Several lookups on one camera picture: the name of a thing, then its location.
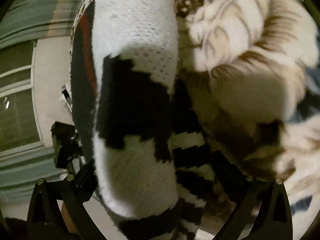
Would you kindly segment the white black knit sock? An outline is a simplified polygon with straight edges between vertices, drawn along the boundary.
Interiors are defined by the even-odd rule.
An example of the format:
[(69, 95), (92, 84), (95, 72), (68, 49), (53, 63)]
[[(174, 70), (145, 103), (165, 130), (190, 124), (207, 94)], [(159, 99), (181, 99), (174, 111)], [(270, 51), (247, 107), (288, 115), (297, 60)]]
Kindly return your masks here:
[(214, 194), (177, 61), (173, 0), (91, 0), (74, 22), (73, 121), (127, 239), (194, 239)]

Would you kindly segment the teal striped curtain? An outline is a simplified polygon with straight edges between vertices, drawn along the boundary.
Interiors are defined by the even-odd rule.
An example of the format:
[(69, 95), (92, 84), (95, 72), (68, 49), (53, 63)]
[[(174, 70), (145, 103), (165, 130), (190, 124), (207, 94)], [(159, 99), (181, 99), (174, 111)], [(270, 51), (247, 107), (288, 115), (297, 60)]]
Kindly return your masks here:
[(50, 128), (72, 123), (62, 99), (69, 83), (69, 44), (81, 0), (15, 0), (1, 21), (1, 49), (35, 41), (33, 106), (40, 143), (1, 151), (1, 203), (28, 201), (35, 181), (56, 180)]

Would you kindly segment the floral cream bed blanket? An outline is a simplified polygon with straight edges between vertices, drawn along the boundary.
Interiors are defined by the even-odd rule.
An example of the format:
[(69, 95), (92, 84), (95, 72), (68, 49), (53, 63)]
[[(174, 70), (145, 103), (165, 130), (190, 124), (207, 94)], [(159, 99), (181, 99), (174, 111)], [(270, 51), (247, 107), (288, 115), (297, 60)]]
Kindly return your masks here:
[[(221, 151), (248, 181), (281, 180), (293, 239), (310, 235), (319, 216), (315, 20), (300, 0), (173, 0), (173, 9), (177, 75), (210, 147), (209, 165)], [(198, 231), (216, 236), (236, 204), (215, 173), (213, 189)]]

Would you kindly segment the window with white frame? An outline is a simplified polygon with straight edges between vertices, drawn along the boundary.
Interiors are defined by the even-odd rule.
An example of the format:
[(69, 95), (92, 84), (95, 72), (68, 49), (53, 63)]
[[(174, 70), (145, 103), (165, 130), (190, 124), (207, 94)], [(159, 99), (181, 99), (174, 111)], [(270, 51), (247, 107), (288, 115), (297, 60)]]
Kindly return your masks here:
[(40, 143), (33, 106), (35, 41), (1, 49), (1, 151)]

